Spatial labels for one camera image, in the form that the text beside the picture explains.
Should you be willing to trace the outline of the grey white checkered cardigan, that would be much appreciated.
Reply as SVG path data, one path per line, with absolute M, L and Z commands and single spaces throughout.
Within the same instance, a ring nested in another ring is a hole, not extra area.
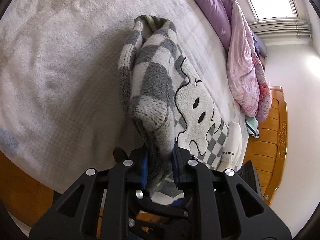
M 146 188 L 171 198 L 181 194 L 168 165 L 172 148 L 188 150 L 214 170 L 229 127 L 165 18 L 135 19 L 118 62 L 123 108 L 152 156 Z

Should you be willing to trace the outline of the cream white folded garment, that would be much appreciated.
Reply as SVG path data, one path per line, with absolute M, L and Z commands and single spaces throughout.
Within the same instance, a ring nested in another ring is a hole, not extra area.
M 229 123 L 229 135 L 225 146 L 223 147 L 221 161 L 217 171 L 223 172 L 231 168 L 235 171 L 238 169 L 238 161 L 242 153 L 242 132 L 240 124 L 237 122 Z

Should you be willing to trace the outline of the wooden headboard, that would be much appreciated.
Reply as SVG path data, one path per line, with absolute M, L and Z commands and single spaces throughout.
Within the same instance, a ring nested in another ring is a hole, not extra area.
M 284 173 L 288 142 L 287 104 L 283 88 L 271 86 L 272 105 L 265 121 L 259 124 L 259 138 L 249 137 L 244 163 L 255 167 L 263 200 L 270 205 Z

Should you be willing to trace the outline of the striped light pillow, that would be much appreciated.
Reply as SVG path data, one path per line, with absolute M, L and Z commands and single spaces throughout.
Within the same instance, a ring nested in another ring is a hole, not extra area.
M 245 117 L 245 124 L 246 124 L 247 130 L 248 130 L 248 133 L 252 137 L 259 139 L 260 134 L 259 134 L 258 120 L 255 117 L 251 118 L 249 116 L 246 116 Z

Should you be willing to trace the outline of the purple floral duvet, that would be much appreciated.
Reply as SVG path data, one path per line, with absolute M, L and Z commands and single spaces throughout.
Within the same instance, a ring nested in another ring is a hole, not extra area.
M 227 52 L 227 79 L 234 100 L 259 122 L 272 105 L 270 85 L 255 51 L 252 31 L 237 0 L 194 0 Z

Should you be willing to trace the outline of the white floral bed sheet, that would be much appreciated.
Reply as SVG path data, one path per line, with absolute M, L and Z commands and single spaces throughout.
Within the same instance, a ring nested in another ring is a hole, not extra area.
M 1 19 L 1 150 L 66 191 L 112 151 L 141 146 L 122 111 L 117 64 L 135 19 L 171 20 L 225 122 L 245 117 L 230 93 L 225 50 L 194 0 L 12 0 Z

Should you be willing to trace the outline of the blue grey pillow pile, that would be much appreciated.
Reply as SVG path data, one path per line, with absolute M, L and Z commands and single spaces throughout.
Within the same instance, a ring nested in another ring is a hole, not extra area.
M 256 54 L 259 56 L 261 64 L 265 67 L 267 59 L 267 46 L 265 42 L 255 33 L 252 33 Z

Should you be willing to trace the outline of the right grey beige curtain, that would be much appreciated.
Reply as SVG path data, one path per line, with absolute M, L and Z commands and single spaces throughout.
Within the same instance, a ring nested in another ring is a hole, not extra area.
M 311 44 L 311 23 L 300 19 L 253 22 L 249 27 L 267 46 Z

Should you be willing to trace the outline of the wooden bed frame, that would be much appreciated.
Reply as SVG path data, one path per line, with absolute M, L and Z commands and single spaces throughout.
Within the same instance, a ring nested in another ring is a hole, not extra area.
M 0 176 L 1 201 L 11 215 L 29 227 L 61 196 L 26 174 L 3 153 Z

